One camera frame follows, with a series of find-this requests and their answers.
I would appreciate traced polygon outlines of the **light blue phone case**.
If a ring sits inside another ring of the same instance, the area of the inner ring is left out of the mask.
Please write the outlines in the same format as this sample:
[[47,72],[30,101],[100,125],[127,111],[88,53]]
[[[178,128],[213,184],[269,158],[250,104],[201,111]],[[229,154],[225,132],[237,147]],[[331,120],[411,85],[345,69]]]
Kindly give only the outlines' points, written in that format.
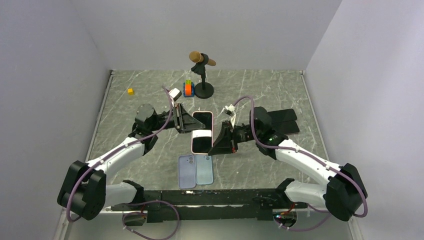
[[206,154],[195,154],[195,177],[197,185],[210,185],[214,182],[213,158]]

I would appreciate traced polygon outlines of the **lilac phone case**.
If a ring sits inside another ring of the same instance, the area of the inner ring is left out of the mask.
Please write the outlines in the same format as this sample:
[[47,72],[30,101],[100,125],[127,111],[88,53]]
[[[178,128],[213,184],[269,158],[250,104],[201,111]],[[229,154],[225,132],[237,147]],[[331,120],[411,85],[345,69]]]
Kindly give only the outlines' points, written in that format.
[[180,189],[192,189],[196,186],[196,166],[192,154],[178,157],[178,187]]

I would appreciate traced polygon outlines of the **black phone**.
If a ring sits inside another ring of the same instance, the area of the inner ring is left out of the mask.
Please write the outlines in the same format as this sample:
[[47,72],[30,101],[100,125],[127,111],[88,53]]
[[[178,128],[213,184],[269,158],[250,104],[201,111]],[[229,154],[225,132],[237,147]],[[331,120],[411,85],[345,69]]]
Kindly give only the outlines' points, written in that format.
[[272,128],[276,132],[284,134],[284,135],[293,135],[293,134],[298,134],[300,132],[298,124],[295,120],[284,121],[284,122],[273,122]]
[[296,121],[298,119],[295,110],[292,108],[268,111],[267,113],[271,117],[272,124]]

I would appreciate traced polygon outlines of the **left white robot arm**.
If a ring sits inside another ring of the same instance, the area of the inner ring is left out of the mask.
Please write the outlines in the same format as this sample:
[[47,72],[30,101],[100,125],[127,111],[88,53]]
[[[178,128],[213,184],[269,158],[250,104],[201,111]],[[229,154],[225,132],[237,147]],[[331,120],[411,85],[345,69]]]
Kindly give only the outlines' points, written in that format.
[[157,113],[151,104],[139,106],[131,132],[122,143],[96,159],[77,160],[69,166],[57,203],[66,209],[70,222],[73,221],[70,213],[89,221],[105,207],[125,204],[131,210],[139,209],[146,200],[143,186],[131,180],[107,185],[107,178],[146,155],[156,144],[161,130],[176,129],[185,134],[205,128],[180,103],[163,113]]

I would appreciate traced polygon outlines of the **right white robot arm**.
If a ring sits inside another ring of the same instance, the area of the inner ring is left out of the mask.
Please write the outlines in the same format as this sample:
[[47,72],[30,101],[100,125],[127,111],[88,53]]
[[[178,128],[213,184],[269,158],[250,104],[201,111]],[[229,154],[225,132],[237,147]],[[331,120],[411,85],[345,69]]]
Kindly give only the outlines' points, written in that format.
[[305,203],[326,208],[331,215],[344,222],[352,217],[366,216],[368,194],[354,165],[347,163],[341,166],[300,147],[282,131],[282,123],[274,121],[275,114],[270,114],[263,107],[255,107],[249,114],[249,123],[241,125],[235,124],[235,106],[225,106],[223,111],[230,119],[222,122],[209,155],[234,154],[239,143],[255,141],[263,155],[295,167],[316,182],[284,180],[275,195],[280,207]]

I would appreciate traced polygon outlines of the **black microphone stand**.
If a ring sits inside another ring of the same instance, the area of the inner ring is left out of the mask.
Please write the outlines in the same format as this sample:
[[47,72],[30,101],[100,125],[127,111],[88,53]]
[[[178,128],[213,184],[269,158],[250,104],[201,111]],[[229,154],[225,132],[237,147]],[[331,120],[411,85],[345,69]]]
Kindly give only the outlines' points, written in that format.
[[208,99],[214,94],[214,87],[209,82],[206,82],[206,65],[205,63],[195,63],[191,68],[193,73],[201,77],[201,82],[194,87],[194,94],[200,99]]

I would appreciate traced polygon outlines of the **colourful toy block stack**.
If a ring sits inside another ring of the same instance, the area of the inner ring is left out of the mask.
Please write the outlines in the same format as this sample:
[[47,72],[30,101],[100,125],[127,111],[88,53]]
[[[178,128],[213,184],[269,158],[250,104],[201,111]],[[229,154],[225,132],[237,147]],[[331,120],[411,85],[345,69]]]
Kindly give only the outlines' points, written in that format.
[[193,97],[195,95],[194,88],[194,83],[190,79],[186,79],[183,83],[183,96],[186,98]]

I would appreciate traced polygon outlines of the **wooden toy microphone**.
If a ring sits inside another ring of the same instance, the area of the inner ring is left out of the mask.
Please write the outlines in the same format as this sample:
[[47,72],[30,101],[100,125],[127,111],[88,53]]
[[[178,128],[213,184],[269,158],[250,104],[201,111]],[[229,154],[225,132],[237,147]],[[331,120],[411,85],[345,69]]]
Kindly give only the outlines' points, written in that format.
[[188,57],[195,64],[204,63],[204,64],[209,65],[209,66],[216,66],[216,64],[217,64],[213,59],[209,58],[204,53],[200,53],[199,51],[190,52]]

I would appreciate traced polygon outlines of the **yellow cube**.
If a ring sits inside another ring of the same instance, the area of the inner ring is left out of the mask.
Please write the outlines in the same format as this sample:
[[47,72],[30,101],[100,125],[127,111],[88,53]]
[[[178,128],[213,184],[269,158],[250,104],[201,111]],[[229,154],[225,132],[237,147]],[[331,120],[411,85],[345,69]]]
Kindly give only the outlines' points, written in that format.
[[132,96],[132,95],[134,95],[134,94],[135,94],[135,92],[134,92],[134,90],[133,90],[132,88],[129,88],[129,89],[127,90],[127,93],[128,93],[130,96]]

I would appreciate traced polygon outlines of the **black base frame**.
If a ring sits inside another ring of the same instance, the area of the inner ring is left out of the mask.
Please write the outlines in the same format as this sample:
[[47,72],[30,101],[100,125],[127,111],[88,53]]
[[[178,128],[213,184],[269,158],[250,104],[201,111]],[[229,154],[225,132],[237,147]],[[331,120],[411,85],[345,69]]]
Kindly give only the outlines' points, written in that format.
[[307,208],[291,203],[274,188],[146,190],[144,200],[151,201],[144,211],[148,223],[181,220],[256,219],[271,221],[275,214]]

